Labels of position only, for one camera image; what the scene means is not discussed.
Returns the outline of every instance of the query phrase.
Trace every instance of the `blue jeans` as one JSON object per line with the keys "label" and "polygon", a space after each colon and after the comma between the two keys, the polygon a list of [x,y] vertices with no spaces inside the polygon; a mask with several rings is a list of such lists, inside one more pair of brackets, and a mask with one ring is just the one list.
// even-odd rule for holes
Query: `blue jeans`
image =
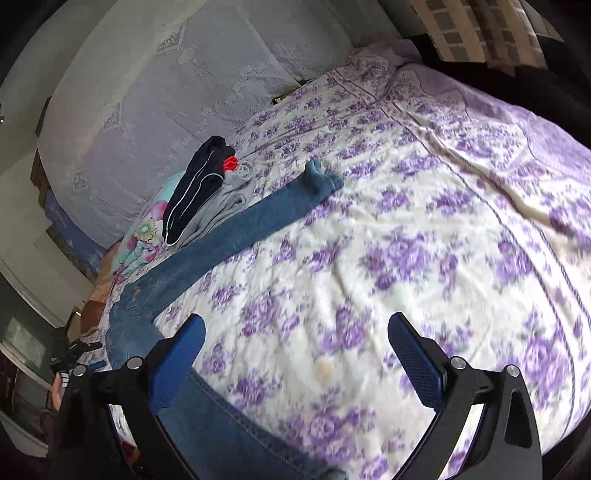
{"label": "blue jeans", "polygon": [[[342,186],[337,175],[320,172],[318,161],[308,162],[304,173],[285,187],[128,284],[109,315],[105,343],[113,368],[148,354],[163,338],[152,321],[209,270],[303,218]],[[259,428],[193,371],[158,416],[202,480],[346,478]]]}

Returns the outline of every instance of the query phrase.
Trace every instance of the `red cloth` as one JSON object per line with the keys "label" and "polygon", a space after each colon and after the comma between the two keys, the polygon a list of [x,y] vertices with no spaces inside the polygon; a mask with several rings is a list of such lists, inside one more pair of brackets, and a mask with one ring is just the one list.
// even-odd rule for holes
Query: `red cloth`
{"label": "red cloth", "polygon": [[224,173],[228,170],[236,170],[238,168],[238,159],[234,155],[228,157],[223,161],[222,168]]}

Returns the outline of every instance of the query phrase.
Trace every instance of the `floral bedspread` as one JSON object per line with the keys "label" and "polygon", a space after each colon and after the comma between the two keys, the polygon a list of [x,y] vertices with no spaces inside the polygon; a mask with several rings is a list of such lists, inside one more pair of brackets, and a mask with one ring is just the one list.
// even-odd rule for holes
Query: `floral bedspread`
{"label": "floral bedspread", "polygon": [[[206,319],[194,368],[249,418],[352,479],[392,478],[433,418],[388,343],[397,311],[475,368],[518,365],[544,451],[584,417],[589,150],[420,65],[405,42],[356,53],[253,117],[234,144],[258,167],[253,202],[311,158],[345,179],[337,195],[211,270],[156,320],[171,336],[192,312]],[[444,477],[461,465],[479,413]]]}

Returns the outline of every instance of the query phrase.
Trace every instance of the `colorful floral fabric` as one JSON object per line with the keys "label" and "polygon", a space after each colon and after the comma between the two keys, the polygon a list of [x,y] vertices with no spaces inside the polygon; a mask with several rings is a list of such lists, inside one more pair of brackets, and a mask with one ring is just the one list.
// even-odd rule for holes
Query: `colorful floral fabric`
{"label": "colorful floral fabric", "polygon": [[[388,343],[397,311],[475,368],[518,365],[544,451],[591,402],[591,152],[414,55],[404,42],[362,50],[239,130],[237,155],[258,169],[253,202],[311,158],[345,187],[156,320],[170,336],[202,315],[196,371],[352,479],[392,478],[433,418]],[[475,408],[444,477],[478,418]]]}

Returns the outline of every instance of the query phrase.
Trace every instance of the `silver bolt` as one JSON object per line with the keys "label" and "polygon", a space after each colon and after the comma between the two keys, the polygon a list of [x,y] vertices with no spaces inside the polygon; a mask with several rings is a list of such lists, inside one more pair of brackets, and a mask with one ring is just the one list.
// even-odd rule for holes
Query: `silver bolt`
{"label": "silver bolt", "polygon": [[76,365],[74,367],[74,371],[72,372],[72,374],[75,377],[81,377],[82,375],[84,375],[86,373],[86,367],[84,365]]}
{"label": "silver bolt", "polygon": [[519,376],[519,368],[517,368],[515,365],[509,365],[507,367],[507,373],[512,377],[518,377]]}
{"label": "silver bolt", "polygon": [[466,361],[460,356],[455,356],[452,358],[452,367],[457,370],[464,370],[466,368]]}
{"label": "silver bolt", "polygon": [[144,361],[140,357],[134,356],[127,360],[127,368],[129,368],[130,370],[137,370],[139,367],[142,366],[143,363]]}

